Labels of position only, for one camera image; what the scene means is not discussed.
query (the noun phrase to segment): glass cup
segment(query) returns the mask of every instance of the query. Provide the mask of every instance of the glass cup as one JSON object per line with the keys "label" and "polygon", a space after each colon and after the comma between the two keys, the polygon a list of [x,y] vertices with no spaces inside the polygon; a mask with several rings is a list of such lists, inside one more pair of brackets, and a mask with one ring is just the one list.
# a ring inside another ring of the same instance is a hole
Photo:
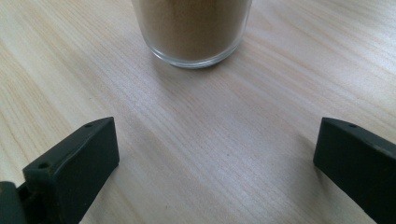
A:
{"label": "glass cup", "polygon": [[245,31],[252,0],[133,0],[142,35],[162,60],[185,68],[227,58]]}

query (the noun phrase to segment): light wood surface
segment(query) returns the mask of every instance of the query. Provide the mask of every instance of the light wood surface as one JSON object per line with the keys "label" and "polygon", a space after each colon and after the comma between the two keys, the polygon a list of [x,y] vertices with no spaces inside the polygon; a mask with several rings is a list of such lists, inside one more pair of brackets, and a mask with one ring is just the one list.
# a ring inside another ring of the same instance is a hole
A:
{"label": "light wood surface", "polygon": [[226,61],[149,52],[129,0],[0,1],[0,180],[114,117],[81,223],[374,223],[312,163],[322,117],[396,143],[396,1],[254,0]]}

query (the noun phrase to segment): glass base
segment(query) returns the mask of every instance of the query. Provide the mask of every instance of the glass base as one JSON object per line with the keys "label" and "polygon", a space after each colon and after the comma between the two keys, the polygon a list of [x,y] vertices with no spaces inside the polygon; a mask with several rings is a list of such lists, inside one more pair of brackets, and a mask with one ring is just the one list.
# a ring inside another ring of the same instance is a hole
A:
{"label": "glass base", "polygon": [[226,50],[224,50],[222,53],[205,59],[205,60],[200,60],[200,61],[183,61],[183,60],[178,60],[175,58],[171,58],[168,57],[167,55],[161,53],[160,51],[152,48],[150,45],[148,45],[151,49],[151,51],[155,54],[155,56],[157,56],[158,58],[160,58],[161,60],[172,64],[173,66],[176,67],[181,67],[181,68],[188,68],[188,69],[197,69],[197,68],[204,68],[204,67],[208,67],[211,65],[214,65],[216,63],[219,63],[221,61],[223,61],[224,59],[226,59],[228,56],[230,56],[238,47],[239,42],[237,42],[236,44],[232,45],[231,47],[227,48]]}

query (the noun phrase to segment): black plastic piece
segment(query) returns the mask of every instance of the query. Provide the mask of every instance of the black plastic piece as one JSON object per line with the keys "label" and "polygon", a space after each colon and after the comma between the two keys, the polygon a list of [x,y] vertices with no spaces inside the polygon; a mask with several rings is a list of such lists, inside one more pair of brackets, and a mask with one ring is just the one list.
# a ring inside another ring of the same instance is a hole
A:
{"label": "black plastic piece", "polygon": [[338,119],[320,125],[314,164],[377,223],[396,223],[396,146]]}
{"label": "black plastic piece", "polygon": [[[17,198],[15,186],[0,189],[0,223],[79,223],[119,161],[114,119],[85,124],[23,169]],[[8,215],[13,209],[21,220]]]}

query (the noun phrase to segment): wood grain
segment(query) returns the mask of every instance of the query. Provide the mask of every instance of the wood grain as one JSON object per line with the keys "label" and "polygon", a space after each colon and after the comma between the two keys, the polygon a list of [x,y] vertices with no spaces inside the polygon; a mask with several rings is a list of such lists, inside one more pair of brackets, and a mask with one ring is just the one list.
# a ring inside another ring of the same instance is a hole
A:
{"label": "wood grain", "polygon": [[312,158],[322,117],[396,143],[395,11],[254,0],[238,50],[184,70],[129,0],[2,0],[0,179],[112,116],[120,167],[81,223],[374,223]]}

